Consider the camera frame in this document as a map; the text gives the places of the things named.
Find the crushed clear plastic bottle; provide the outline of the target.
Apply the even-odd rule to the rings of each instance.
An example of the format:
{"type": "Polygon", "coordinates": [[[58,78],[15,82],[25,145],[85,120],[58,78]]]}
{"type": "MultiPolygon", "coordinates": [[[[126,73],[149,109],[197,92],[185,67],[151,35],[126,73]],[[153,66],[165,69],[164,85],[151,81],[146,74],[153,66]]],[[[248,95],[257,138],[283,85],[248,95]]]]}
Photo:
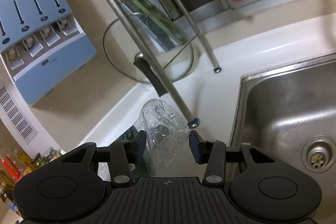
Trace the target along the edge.
{"type": "Polygon", "coordinates": [[[140,129],[146,132],[143,154],[148,173],[161,175],[189,137],[184,119],[163,100],[147,101],[139,114],[140,129]]]}

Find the green packet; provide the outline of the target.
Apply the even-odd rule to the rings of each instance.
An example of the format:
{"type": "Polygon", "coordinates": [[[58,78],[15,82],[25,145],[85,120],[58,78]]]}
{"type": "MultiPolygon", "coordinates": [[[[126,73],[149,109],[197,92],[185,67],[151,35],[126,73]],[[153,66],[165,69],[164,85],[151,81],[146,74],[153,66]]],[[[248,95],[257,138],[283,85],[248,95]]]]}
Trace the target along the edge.
{"type": "Polygon", "coordinates": [[[142,131],[145,131],[144,125],[140,119],[137,119],[130,128],[116,139],[116,141],[129,141],[129,143],[124,144],[123,148],[133,180],[138,177],[155,176],[148,141],[146,140],[146,144],[137,142],[139,139],[137,135],[142,131]]]}

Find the sauce jar yellow label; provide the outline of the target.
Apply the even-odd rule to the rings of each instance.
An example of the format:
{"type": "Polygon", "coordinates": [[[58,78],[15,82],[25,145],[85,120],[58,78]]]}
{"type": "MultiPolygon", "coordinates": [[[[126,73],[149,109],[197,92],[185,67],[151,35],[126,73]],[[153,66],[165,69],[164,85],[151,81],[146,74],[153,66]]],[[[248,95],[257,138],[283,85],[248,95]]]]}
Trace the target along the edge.
{"type": "Polygon", "coordinates": [[[58,150],[55,150],[53,147],[50,147],[44,154],[43,158],[46,162],[51,162],[62,156],[62,153],[58,150]]]}

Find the sauce jar red label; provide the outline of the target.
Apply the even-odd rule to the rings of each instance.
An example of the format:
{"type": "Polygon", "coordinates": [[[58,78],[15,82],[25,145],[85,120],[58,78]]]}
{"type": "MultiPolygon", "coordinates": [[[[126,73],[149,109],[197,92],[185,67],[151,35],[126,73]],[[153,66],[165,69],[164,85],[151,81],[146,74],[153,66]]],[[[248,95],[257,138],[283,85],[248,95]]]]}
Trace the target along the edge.
{"type": "Polygon", "coordinates": [[[47,161],[40,153],[37,153],[31,162],[31,165],[34,167],[34,169],[38,169],[46,164],[47,164],[47,161]]]}

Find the stainless steel sink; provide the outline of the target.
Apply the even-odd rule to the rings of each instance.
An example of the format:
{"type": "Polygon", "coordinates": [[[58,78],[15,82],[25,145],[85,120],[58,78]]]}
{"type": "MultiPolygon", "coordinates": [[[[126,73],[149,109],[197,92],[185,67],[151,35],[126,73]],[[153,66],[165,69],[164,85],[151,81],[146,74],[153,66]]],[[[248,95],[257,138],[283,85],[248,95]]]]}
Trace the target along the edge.
{"type": "Polygon", "coordinates": [[[230,140],[335,188],[335,54],[246,76],[230,140]]]}

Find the large cooking oil bottle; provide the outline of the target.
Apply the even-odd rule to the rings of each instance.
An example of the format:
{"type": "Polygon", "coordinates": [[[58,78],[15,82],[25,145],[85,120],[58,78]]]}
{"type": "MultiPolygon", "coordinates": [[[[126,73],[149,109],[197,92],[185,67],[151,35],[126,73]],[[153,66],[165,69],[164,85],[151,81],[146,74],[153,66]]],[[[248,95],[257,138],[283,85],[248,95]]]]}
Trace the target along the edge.
{"type": "Polygon", "coordinates": [[[14,187],[29,172],[29,167],[17,157],[17,154],[1,146],[1,188],[4,188],[5,199],[14,202],[14,187]]]}

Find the white vent grille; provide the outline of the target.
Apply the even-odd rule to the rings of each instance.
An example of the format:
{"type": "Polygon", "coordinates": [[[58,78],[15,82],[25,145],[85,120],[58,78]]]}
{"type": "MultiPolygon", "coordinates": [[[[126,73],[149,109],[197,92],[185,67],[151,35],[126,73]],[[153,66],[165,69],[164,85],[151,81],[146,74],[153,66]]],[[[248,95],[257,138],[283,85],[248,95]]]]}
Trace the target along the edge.
{"type": "Polygon", "coordinates": [[[26,144],[36,137],[36,129],[23,114],[4,80],[1,80],[1,110],[26,144]]]}

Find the blue grain dispenser box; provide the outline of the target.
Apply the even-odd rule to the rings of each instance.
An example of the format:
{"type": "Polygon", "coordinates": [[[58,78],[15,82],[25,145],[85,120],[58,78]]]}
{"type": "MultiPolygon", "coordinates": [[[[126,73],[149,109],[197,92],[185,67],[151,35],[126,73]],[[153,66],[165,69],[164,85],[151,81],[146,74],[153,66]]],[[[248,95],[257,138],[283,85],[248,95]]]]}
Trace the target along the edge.
{"type": "Polygon", "coordinates": [[[1,0],[1,60],[26,104],[96,53],[67,0],[1,0]]]}

